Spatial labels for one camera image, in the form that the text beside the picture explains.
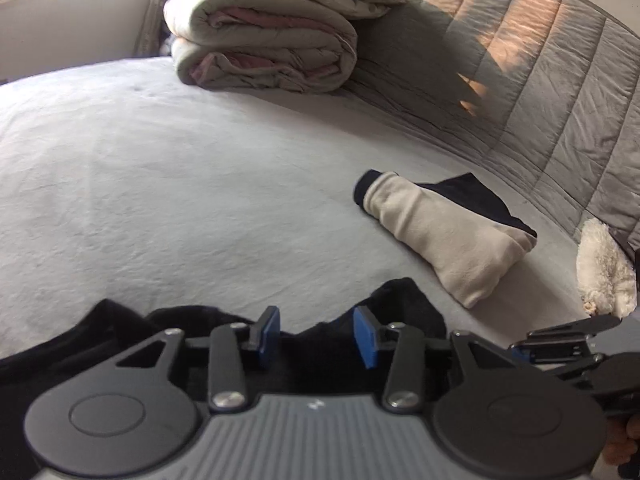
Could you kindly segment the person's right hand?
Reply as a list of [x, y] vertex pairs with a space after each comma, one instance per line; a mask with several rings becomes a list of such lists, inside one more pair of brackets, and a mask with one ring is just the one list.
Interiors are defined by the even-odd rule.
[[620, 466], [628, 463], [638, 451], [640, 419], [635, 414], [628, 420], [611, 418], [608, 420], [608, 436], [602, 457], [605, 463]]

